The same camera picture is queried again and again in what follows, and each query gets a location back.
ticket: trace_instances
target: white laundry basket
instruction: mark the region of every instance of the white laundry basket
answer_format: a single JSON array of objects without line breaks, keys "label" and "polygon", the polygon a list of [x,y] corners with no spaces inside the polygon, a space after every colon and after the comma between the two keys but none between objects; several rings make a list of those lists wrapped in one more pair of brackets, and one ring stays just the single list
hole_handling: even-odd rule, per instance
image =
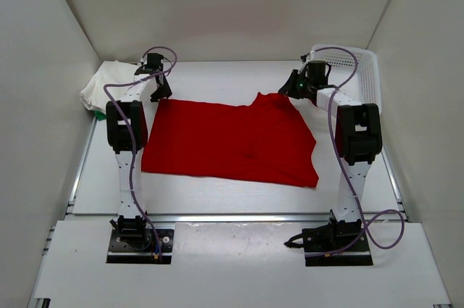
[{"label": "white laundry basket", "polygon": [[[366,49],[356,49],[337,45],[318,44],[312,47],[312,51],[322,47],[336,46],[352,52],[359,62],[357,74],[345,87],[341,89],[348,96],[363,103],[375,103],[379,112],[382,111],[380,94],[380,75],[378,71],[377,56]],[[337,49],[326,49],[314,54],[315,59],[324,60],[332,66],[329,83],[338,85],[352,72],[355,65],[353,58],[346,52]]]}]

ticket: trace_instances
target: cable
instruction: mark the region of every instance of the cable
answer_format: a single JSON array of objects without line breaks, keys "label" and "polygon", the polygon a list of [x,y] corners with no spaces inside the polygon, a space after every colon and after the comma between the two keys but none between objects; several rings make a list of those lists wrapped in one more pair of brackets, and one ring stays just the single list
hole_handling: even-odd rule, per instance
[{"label": "cable", "polygon": [[[343,176],[345,177],[345,180],[347,181],[348,183],[348,186],[349,186],[349,189],[352,193],[352,195],[354,196],[355,198],[355,201],[356,201],[356,205],[357,205],[357,208],[359,209],[360,211],[360,215],[361,215],[361,221],[362,221],[362,225],[364,226],[364,228],[362,229],[361,233],[357,235],[357,237],[355,239],[353,239],[353,241],[351,241],[348,245],[346,246],[343,246],[342,248],[340,249],[337,249],[337,250],[333,250],[333,251],[327,251],[327,252],[322,252],[322,253],[317,253],[317,254],[309,254],[309,255],[306,255],[306,257],[320,257],[320,256],[330,256],[330,255],[333,255],[333,254],[339,254],[345,250],[347,250],[349,247],[351,247],[354,243],[356,243],[362,236],[364,233],[366,233],[368,235],[368,237],[370,238],[370,240],[373,242],[373,244],[375,246],[377,246],[378,248],[380,249],[384,249],[384,250],[387,250],[387,249],[391,249],[391,248],[394,248],[402,239],[404,233],[405,233],[405,219],[403,217],[403,215],[401,214],[401,212],[399,212],[398,210],[394,210],[394,209],[387,209],[387,210],[384,210],[382,212],[379,212],[377,214],[375,214],[372,219],[370,219],[369,221],[366,221],[366,219],[364,218],[364,212],[363,212],[363,208],[361,207],[361,202],[356,194],[356,190],[355,188],[353,187],[353,185],[351,184],[351,181],[349,179],[349,176],[348,176],[348,173],[347,171],[345,170],[342,162],[341,162],[341,157],[340,157],[340,153],[338,151],[338,149],[336,148],[336,142],[335,142],[335,135],[334,135],[334,128],[333,128],[333,125],[332,125],[332,102],[334,100],[334,97],[336,95],[336,93],[340,90],[341,87],[345,86],[356,74],[357,72],[357,66],[358,66],[358,61],[357,61],[357,58],[356,56],[349,50],[347,49],[344,49],[342,47],[336,47],[336,46],[329,46],[329,47],[322,47],[320,49],[316,49],[314,51],[311,51],[310,53],[308,54],[305,54],[304,57],[307,57],[308,55],[312,54],[312,53],[315,53],[315,52],[319,52],[319,51],[325,51],[325,50],[328,50],[328,49],[337,49],[339,51],[343,51],[343,52],[346,52],[348,53],[354,60],[355,62],[355,66],[353,68],[353,71],[351,73],[351,75],[344,81],[342,82],[340,85],[338,85],[337,87],[335,87],[335,90],[332,92],[331,94],[331,97],[330,99],[328,100],[328,111],[327,111],[327,117],[328,117],[328,132],[330,133],[330,137],[331,137],[331,141],[332,141],[332,146],[333,146],[333,150],[335,151],[335,156],[336,156],[336,160],[337,162],[339,163],[339,166],[340,166],[340,169],[341,169],[341,173],[343,174]],[[377,241],[374,239],[374,237],[372,236],[372,234],[370,233],[369,231],[369,226],[372,224],[372,222],[374,222],[375,220],[377,220],[381,215],[384,215],[384,214],[389,214],[389,213],[395,213],[397,215],[399,215],[399,218],[401,219],[401,231],[399,232],[399,236],[398,238],[390,245],[388,246],[382,246],[380,245],[379,243],[377,243]]]},{"label": "cable", "polygon": [[150,224],[150,227],[152,228],[153,230],[153,234],[154,234],[154,237],[155,237],[155,240],[156,240],[156,249],[155,249],[155,253],[158,253],[159,254],[159,259],[162,259],[162,254],[161,254],[161,242],[160,242],[160,237],[158,236],[158,232],[156,230],[156,228],[154,227],[154,224],[152,222],[152,220],[149,218],[149,216],[143,211],[143,209],[141,208],[140,204],[138,203],[137,201],[137,198],[136,198],[136,194],[133,190],[133,168],[134,168],[134,165],[136,163],[136,155],[137,155],[137,150],[136,150],[136,137],[133,133],[133,130],[132,130],[132,127],[131,127],[131,124],[129,123],[129,120],[128,118],[124,115],[124,111],[121,109],[121,107],[119,106],[119,104],[117,103],[116,99],[111,95],[111,93],[108,91],[108,88],[112,88],[112,87],[132,87],[132,86],[135,86],[135,85],[138,85],[139,83],[142,83],[144,81],[147,81],[147,80],[150,80],[151,78],[154,78],[156,76],[159,76],[159,75],[163,75],[163,74],[166,74],[166,73],[169,73],[171,72],[171,70],[174,68],[174,66],[177,64],[177,54],[172,50],[170,49],[169,47],[164,47],[164,46],[155,46],[155,47],[151,47],[150,49],[147,49],[144,53],[144,55],[142,56],[141,60],[143,61],[145,56],[148,54],[148,52],[150,52],[151,50],[153,49],[165,49],[169,52],[171,52],[174,56],[174,61],[171,62],[171,66],[167,69],[167,70],[164,70],[164,71],[160,71],[160,72],[156,72],[154,74],[151,74],[151,75],[148,75],[146,76],[145,78],[141,78],[140,80],[137,80],[137,81],[133,81],[133,82],[130,82],[130,83],[120,83],[120,84],[116,84],[116,83],[108,83],[106,85],[103,86],[103,91],[105,92],[105,94],[108,96],[109,100],[115,105],[115,108],[117,110],[117,112],[119,112],[119,115],[121,116],[121,118],[123,119],[124,123],[125,123],[125,126],[127,127],[128,129],[128,132],[129,132],[129,136],[130,136],[130,142],[132,143],[132,160],[130,161],[130,167],[129,167],[129,188],[131,189],[130,190],[130,194],[132,196],[132,199],[133,199],[133,202],[134,204],[136,205],[137,207],[137,210],[138,212],[140,212],[140,215],[142,216],[142,218],[148,222]]}]

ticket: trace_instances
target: white tabletop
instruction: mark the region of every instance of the white tabletop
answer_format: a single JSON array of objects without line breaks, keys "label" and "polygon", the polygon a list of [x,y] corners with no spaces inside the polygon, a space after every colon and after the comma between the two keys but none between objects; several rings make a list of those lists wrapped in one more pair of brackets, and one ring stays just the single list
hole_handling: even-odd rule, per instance
[{"label": "white tabletop", "polygon": [[[371,230],[390,244],[399,223]],[[105,263],[107,220],[61,221],[35,297],[51,299],[50,308],[424,308],[450,302],[421,224],[406,224],[392,250],[371,244],[370,267],[305,267],[302,249],[283,245],[300,231],[299,223],[178,223],[171,265],[114,265]]]},{"label": "white tabletop", "polygon": [[[184,62],[168,80],[173,99],[212,103],[251,104],[258,92],[276,92],[299,62]],[[332,72],[331,83],[346,73]],[[345,88],[356,99],[357,80]],[[308,100],[292,100],[317,144],[312,162],[319,174],[318,187],[299,188],[272,183],[182,175],[142,173],[142,189],[150,214],[327,213],[336,202],[340,169],[328,136],[327,114]],[[149,130],[157,104],[145,114]],[[107,143],[106,121],[96,124],[75,203],[75,214],[115,215],[119,209],[118,168]],[[398,209],[381,156],[370,169],[362,200],[365,212]]]}]

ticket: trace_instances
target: green object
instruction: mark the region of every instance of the green object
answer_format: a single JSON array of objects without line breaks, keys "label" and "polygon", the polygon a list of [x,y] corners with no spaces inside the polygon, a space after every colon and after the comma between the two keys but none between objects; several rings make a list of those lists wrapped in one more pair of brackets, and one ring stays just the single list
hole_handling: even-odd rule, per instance
[{"label": "green object", "polygon": [[94,112],[95,112],[95,117],[97,118],[98,121],[102,121],[107,118],[107,116],[101,111],[94,111]]}]

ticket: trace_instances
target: white cloth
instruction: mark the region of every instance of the white cloth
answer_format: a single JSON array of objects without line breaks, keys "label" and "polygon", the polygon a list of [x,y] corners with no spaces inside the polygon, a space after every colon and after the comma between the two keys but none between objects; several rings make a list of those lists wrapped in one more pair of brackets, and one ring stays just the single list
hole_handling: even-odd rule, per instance
[{"label": "white cloth", "polygon": [[[88,110],[107,113],[106,105],[108,96],[103,92],[103,86],[107,83],[129,83],[134,81],[134,72],[137,65],[121,62],[103,62],[98,71],[90,79],[87,86],[80,92],[80,100]],[[120,99],[128,87],[110,88],[109,92],[116,100]]]}]

